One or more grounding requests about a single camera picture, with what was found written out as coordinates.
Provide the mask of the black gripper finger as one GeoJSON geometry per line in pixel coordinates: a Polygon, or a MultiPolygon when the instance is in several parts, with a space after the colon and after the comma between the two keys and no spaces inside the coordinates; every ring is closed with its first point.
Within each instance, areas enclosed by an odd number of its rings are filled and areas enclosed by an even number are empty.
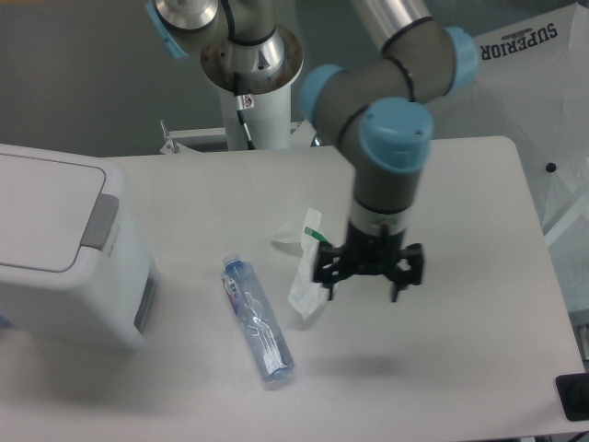
{"type": "Polygon", "coordinates": [[[399,292],[405,290],[409,285],[420,285],[422,283],[424,269],[424,253],[421,243],[408,245],[400,251],[399,262],[405,262],[407,268],[403,269],[398,264],[395,267],[391,287],[391,302],[398,301],[399,292]]]}
{"type": "Polygon", "coordinates": [[[328,289],[328,300],[334,298],[335,285],[346,279],[343,267],[343,248],[336,248],[328,242],[319,242],[313,264],[313,282],[328,289]]]}

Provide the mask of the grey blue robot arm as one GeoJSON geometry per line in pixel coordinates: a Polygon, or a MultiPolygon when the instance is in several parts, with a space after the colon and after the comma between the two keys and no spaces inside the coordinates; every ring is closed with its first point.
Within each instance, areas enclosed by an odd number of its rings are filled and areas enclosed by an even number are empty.
{"type": "MultiPolygon", "coordinates": [[[[148,16],[175,57],[201,56],[209,79],[233,98],[285,87],[302,68],[296,36],[273,1],[149,1],[148,16]]],[[[324,64],[299,102],[320,138],[355,170],[346,239],[321,242],[316,283],[382,275],[397,295],[422,281],[421,244],[405,245],[406,218],[433,138],[427,103],[470,83],[478,50],[462,29],[440,27],[421,1],[357,1],[380,60],[352,74],[324,64]]]]}

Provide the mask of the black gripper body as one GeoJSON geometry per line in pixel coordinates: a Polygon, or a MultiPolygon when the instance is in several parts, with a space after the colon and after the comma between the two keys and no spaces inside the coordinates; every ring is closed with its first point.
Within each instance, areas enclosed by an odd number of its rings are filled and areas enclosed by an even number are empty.
{"type": "Polygon", "coordinates": [[[383,275],[389,281],[395,281],[399,273],[398,262],[405,233],[405,230],[401,230],[390,234],[385,229],[374,236],[349,222],[343,245],[342,278],[383,275]]]}

